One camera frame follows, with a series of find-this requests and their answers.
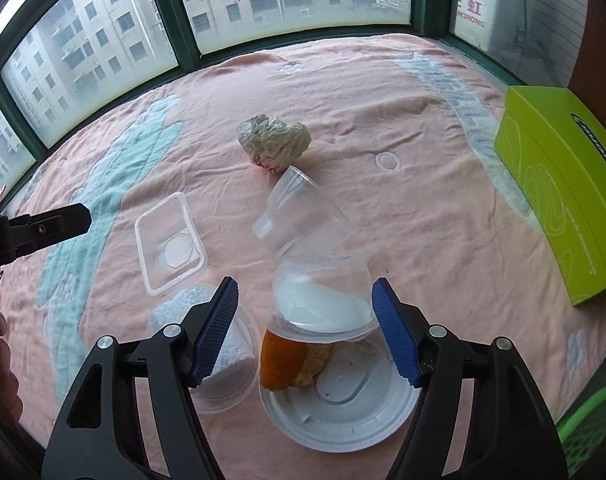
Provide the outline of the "clear plastic cup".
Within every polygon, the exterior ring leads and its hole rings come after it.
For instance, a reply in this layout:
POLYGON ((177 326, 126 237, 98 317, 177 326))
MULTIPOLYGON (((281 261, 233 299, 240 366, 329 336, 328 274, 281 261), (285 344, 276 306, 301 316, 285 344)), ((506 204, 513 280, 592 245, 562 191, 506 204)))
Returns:
POLYGON ((283 261, 330 254, 356 233, 331 196, 294 166, 282 174, 253 226, 268 252, 283 261))

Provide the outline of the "white styrofoam block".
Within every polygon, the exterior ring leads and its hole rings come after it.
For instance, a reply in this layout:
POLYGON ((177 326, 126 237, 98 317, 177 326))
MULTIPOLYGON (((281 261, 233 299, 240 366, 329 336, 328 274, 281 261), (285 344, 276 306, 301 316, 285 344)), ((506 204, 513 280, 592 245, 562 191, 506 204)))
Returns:
POLYGON ((177 325, 190 338, 190 351, 186 357, 186 378, 190 387, 198 388, 203 379, 212 374, 238 307, 238 284, 226 278, 210 300, 192 306, 180 323, 163 327, 177 325))

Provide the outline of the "clear dome cup with tissue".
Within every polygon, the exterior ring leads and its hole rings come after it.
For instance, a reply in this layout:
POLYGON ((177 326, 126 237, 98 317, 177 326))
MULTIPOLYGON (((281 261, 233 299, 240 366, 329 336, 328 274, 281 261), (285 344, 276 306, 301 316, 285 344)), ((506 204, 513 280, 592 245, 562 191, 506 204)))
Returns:
POLYGON ((372 277, 359 258, 332 254, 279 264, 268 330, 308 344, 358 340, 378 322, 371 305, 372 277))

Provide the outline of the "green plastic waste basket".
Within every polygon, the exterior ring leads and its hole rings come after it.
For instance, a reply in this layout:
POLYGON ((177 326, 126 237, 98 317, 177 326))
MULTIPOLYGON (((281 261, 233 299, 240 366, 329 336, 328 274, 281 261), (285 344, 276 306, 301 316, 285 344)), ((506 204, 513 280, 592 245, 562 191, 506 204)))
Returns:
POLYGON ((606 386, 557 426, 568 475, 573 477, 606 437, 606 386))

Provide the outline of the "white round plastic lid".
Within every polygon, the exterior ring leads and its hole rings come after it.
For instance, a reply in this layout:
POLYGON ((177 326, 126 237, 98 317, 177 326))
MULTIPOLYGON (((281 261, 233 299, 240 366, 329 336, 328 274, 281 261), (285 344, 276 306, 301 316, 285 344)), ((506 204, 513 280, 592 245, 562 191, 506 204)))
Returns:
POLYGON ((260 388, 263 407, 282 434, 325 453, 357 452, 391 437, 414 411, 419 394, 398 374, 380 330, 335 344, 307 387, 260 388))

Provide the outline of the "paper ball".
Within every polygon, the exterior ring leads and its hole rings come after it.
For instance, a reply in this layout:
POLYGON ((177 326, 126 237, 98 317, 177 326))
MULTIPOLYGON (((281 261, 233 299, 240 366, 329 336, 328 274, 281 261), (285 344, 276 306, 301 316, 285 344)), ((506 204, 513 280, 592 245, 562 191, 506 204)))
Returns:
POLYGON ((300 158, 312 143, 312 136, 301 122, 287 124, 278 117, 256 115, 237 128, 240 147, 254 166, 281 174, 300 158))

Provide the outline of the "green window frame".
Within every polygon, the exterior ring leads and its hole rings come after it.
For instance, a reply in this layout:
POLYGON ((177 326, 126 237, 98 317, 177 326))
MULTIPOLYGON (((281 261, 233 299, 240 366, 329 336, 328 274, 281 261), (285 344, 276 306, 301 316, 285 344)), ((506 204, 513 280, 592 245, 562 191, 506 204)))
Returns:
MULTIPOLYGON (((0 6, 8 1, 0 0, 0 6)), ((20 141, 27 148, 27 151, 35 159, 33 165, 24 171, 18 182, 12 184, 7 190, 6 195, 0 202, 1 207, 7 206, 10 200, 13 200, 14 196, 30 180, 36 169, 86 125, 114 110, 115 107, 137 99, 163 84, 169 84, 197 70, 203 70, 242 54, 277 49, 291 44, 304 44, 304 42, 320 39, 406 34, 446 44, 446 46, 453 48, 455 52, 470 58, 483 70, 486 70, 507 86, 522 84, 523 81, 513 70, 509 70, 496 58, 492 58, 481 49, 471 46, 452 33, 450 22, 456 10, 456 0, 411 0, 410 17, 406 22, 400 24, 366 23, 312 26, 311 28, 293 29, 289 32, 277 32, 256 39, 243 40, 238 44, 219 48, 210 53, 204 53, 200 50, 196 37, 191 31, 188 13, 181 0, 155 0, 158 3, 160 18, 168 33, 168 41, 177 61, 176 66, 166 68, 154 77, 146 77, 141 84, 120 92, 111 101, 106 102, 102 107, 97 108, 83 120, 68 128, 53 146, 47 146, 28 123, 25 114, 16 104, 15 98, 2 80, 1 70, 27 33, 58 1, 25 0, 0 32, 0 110, 20 141)))

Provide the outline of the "clear rectangular plastic tray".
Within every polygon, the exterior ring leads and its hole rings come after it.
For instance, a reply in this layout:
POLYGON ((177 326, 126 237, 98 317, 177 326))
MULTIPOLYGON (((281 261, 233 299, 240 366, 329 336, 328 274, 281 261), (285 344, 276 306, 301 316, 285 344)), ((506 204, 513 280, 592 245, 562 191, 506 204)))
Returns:
POLYGON ((207 253, 184 193, 175 192, 142 214, 135 237, 146 292, 163 295, 207 266, 207 253))

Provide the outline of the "green shoe box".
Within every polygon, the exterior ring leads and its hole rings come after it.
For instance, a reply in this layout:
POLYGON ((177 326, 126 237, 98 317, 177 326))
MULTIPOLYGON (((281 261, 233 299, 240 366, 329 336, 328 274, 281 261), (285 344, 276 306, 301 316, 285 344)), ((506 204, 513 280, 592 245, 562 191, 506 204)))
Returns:
POLYGON ((577 306, 606 290, 606 129, 565 88, 511 86, 494 150, 577 306))

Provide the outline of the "orange peel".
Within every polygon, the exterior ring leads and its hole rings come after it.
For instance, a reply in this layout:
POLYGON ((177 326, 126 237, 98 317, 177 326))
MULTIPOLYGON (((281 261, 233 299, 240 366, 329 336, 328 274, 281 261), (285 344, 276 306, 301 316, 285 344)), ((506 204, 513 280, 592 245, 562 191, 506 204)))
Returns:
POLYGON ((326 368, 334 344, 308 344, 266 330, 260 349, 260 385, 269 391, 312 385, 326 368))

